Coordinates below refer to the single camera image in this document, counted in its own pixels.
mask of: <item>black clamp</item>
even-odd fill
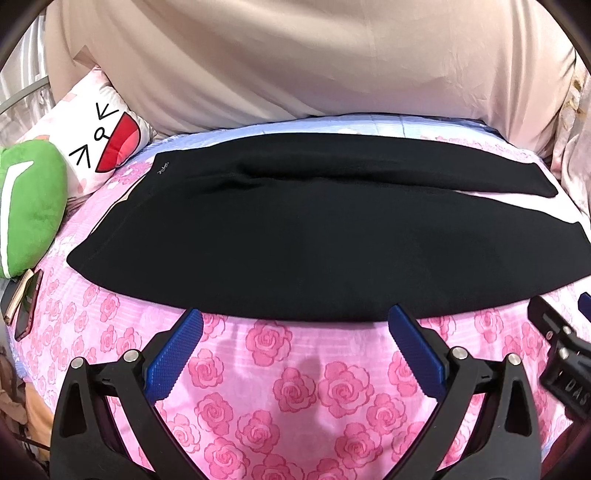
[[[501,362],[449,348],[400,306],[389,327],[421,389],[438,404],[427,424],[386,480],[538,480],[540,438],[530,385],[516,354]],[[142,352],[116,362],[72,360],[58,400],[51,438],[52,480],[206,480],[154,408],[166,398],[199,341],[203,320],[185,312]],[[474,394],[484,393],[476,427],[462,458],[437,471]],[[118,397],[154,471],[134,463],[107,397]]]
[[[579,311],[591,320],[588,293],[579,297]],[[542,297],[530,300],[527,315],[550,344],[540,384],[564,404],[567,415],[581,427],[543,480],[587,479],[591,472],[591,344],[580,339],[573,326]]]

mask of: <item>white curtain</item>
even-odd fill
[[[43,12],[18,43],[0,72],[0,103],[47,75]],[[49,85],[0,115],[0,147],[9,147],[54,107]]]

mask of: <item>pink floral bedding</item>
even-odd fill
[[[386,120],[380,124],[374,118],[373,122],[377,134],[396,134]],[[302,122],[296,123],[299,127],[292,130],[312,129],[302,127]],[[356,124],[347,125],[346,129],[339,126],[336,131],[365,133]],[[540,162],[534,154],[468,127],[455,125],[445,129],[432,121],[402,132],[407,136],[468,144],[515,161]],[[178,309],[103,291],[76,274],[65,260],[152,161],[153,157],[137,160],[116,172],[69,219],[39,265],[45,277],[35,325],[14,350],[52,409],[56,407],[69,362],[75,356],[82,355],[89,362],[114,361],[127,349],[141,349],[181,314]],[[489,196],[541,209],[567,221],[583,222],[562,191],[554,199],[514,194]],[[582,337],[589,338],[590,326],[576,307],[578,295],[586,290],[591,291],[589,279],[545,297]],[[421,323],[438,331],[450,346],[462,345],[474,356],[502,359],[510,352],[522,356],[547,449],[569,422],[563,408],[536,382],[545,366],[547,348],[527,322],[526,306],[526,302],[521,302],[482,312],[424,319]],[[420,391],[385,323],[312,325],[216,314],[204,314],[204,322],[201,342],[173,392],[157,403],[157,409],[209,478],[382,478],[412,443],[434,407],[434,401]],[[459,458],[481,402],[482,397],[473,399],[444,464]],[[148,466],[126,425],[121,405],[111,399],[111,407],[133,459]]]

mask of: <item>blue clamp pad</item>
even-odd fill
[[[144,393],[152,404],[170,395],[183,368],[203,335],[203,316],[199,310],[188,310],[182,322],[145,371]]]
[[[591,295],[587,292],[579,297],[579,312],[585,315],[585,318],[591,322]]]
[[[421,333],[423,328],[395,305],[388,312],[388,329],[423,393],[441,401],[447,393],[446,369]]]

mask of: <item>metal rivet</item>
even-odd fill
[[[137,350],[127,350],[123,354],[123,360],[126,362],[135,362],[139,358],[139,352]]]
[[[456,346],[452,349],[452,355],[458,360],[464,360],[465,358],[468,358],[468,350],[464,347]]]
[[[516,353],[510,353],[507,360],[509,360],[509,363],[511,365],[515,365],[515,366],[517,366],[521,363],[521,358]]]
[[[77,356],[74,360],[72,360],[71,364],[72,368],[80,368],[84,365],[84,359],[81,356]]]

